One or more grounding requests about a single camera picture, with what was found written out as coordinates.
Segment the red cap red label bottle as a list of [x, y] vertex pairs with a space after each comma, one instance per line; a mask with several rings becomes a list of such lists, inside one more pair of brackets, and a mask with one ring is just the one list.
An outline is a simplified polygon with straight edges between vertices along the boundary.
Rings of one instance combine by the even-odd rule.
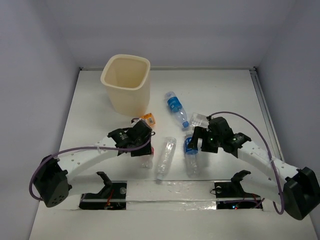
[[146, 169], [153, 168], [154, 148], [151, 148], [151, 154], [141, 156], [141, 167]]

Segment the clear crushed label-free bottle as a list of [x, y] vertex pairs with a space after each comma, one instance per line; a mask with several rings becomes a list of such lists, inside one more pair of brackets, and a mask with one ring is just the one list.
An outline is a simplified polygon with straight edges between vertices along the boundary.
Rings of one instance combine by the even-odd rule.
[[168, 175], [173, 157], [175, 154], [177, 140], [174, 137], [166, 137], [161, 145], [160, 155], [157, 161], [155, 170], [155, 179], [157, 182], [161, 182]]

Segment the small orange juice bottle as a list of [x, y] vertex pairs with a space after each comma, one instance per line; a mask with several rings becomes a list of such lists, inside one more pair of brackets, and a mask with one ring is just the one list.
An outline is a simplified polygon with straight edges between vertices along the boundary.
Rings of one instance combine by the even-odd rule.
[[149, 126], [156, 124], [155, 118], [151, 112], [141, 116], [140, 118], [143, 119]]

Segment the blue label bottle white cap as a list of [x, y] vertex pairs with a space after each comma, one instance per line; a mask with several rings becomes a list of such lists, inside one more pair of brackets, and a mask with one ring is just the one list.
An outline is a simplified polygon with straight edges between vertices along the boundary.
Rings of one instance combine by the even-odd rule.
[[188, 132], [184, 137], [184, 162], [186, 173], [189, 178], [196, 178], [200, 174], [200, 162], [198, 160], [198, 148], [190, 148], [189, 143], [192, 140], [192, 133]]

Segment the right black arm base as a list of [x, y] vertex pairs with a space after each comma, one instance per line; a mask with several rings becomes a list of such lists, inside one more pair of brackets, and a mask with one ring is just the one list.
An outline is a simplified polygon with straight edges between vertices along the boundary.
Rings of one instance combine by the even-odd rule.
[[213, 183], [210, 194], [216, 197], [218, 210], [263, 209], [263, 199], [257, 194], [245, 192], [241, 186], [241, 181], [250, 174], [248, 170], [241, 170], [230, 180]]

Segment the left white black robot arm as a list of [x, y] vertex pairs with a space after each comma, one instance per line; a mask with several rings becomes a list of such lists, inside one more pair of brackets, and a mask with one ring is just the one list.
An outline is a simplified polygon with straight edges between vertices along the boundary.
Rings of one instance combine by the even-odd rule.
[[130, 127], [109, 132], [94, 145], [62, 150], [44, 157], [29, 183], [30, 195], [47, 208], [61, 204], [68, 196], [81, 192], [83, 183], [76, 176], [105, 161], [130, 154], [131, 157], [153, 154], [152, 136], [155, 132], [139, 119]]

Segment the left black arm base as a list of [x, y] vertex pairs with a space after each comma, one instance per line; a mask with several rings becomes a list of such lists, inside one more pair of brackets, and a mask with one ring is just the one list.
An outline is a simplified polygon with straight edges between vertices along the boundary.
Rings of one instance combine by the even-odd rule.
[[83, 193], [79, 201], [81, 210], [126, 210], [127, 181], [112, 182], [103, 171], [96, 173], [103, 181], [97, 193]]

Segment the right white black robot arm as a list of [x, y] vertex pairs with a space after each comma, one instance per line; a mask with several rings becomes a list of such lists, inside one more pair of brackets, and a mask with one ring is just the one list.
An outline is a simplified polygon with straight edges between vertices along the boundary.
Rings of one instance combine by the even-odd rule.
[[255, 180], [248, 170], [235, 173], [230, 183], [235, 196], [257, 194], [280, 205], [279, 214], [286, 212], [299, 221], [320, 204], [320, 184], [312, 169], [298, 168], [272, 156], [269, 148], [262, 149], [249, 136], [234, 133], [223, 117], [207, 119], [207, 127], [194, 128], [189, 149], [198, 149], [198, 140], [202, 140], [201, 151], [216, 154], [223, 149], [266, 176], [265, 180]]

